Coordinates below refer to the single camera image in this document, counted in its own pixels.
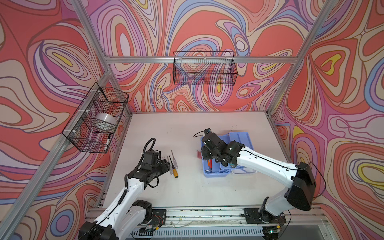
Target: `patterned wall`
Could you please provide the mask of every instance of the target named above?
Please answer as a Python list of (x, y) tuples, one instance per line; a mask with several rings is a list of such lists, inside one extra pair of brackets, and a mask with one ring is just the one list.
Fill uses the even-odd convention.
[[(102, 74), (68, 1), (0, 1), (0, 220)], [(14, 240), (75, 238), (126, 120), (108, 154), (68, 147)]]
[[(384, 239), (384, 2), (339, 1), (273, 118), (340, 239)], [(316, 181), (324, 183), (319, 174)]]
[[(173, 56), (233, 50), (295, 56), (322, 0), (110, 0), (85, 3), (107, 55)], [(266, 110), (289, 65), (238, 64), (235, 86), (174, 86), (167, 64), (111, 66), (132, 111)]]

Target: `black wire basket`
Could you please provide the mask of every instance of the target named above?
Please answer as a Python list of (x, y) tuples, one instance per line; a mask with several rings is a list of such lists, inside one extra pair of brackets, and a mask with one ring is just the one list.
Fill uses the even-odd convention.
[(233, 51), (173, 52), (173, 84), (235, 85), (237, 68)]
[(81, 152), (108, 152), (128, 98), (129, 95), (119, 89), (98, 86), (73, 129), (67, 130), (67, 135), (63, 131), (64, 136)]

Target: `toolbox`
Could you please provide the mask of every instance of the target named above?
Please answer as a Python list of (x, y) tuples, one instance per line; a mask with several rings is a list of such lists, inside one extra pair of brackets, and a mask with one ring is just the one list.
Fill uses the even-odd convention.
[[(249, 147), (250, 149), (254, 150), (251, 139), (249, 138), (248, 132), (230, 132), (226, 135), (220, 135), (218, 137), (222, 139), (226, 144), (235, 140), (236, 142), (242, 143), (247, 147)], [(215, 162), (215, 159), (212, 159), (212, 171), (211, 171), (211, 168), (208, 165), (208, 161), (205, 161), (202, 159), (202, 163), (203, 163), (203, 173), (205, 177), (225, 177), (230, 173), (234, 175), (238, 175), (238, 174), (253, 174), (257, 172), (256, 170), (253, 170), (249, 167), (243, 167), (243, 166), (236, 166), (235, 168), (232, 168), (228, 164), (227, 167), (224, 167), (221, 163)]]

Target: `white tabletop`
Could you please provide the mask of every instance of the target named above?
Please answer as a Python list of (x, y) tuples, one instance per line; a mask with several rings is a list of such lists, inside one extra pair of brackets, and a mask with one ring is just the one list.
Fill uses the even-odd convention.
[(159, 185), (147, 187), (139, 199), (153, 207), (260, 205), (266, 196), (284, 188), (261, 173), (206, 178), (196, 151), (200, 138), (192, 136), (206, 128), (217, 135), (248, 132), (255, 151), (286, 162), (264, 112), (251, 113), (149, 113), (134, 114), (104, 202), (107, 207), (124, 187), (124, 175), (138, 163), (145, 143), (156, 138), (153, 149), (162, 158), (173, 150), (179, 169), (176, 179), (166, 173)]

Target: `yellow screwdriver handle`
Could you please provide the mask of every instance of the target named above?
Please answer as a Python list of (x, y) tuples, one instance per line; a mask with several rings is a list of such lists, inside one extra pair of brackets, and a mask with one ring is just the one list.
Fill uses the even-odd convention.
[(173, 175), (175, 175), (175, 178), (178, 178), (178, 177), (179, 177), (179, 175), (177, 174), (176, 169), (173, 169)]

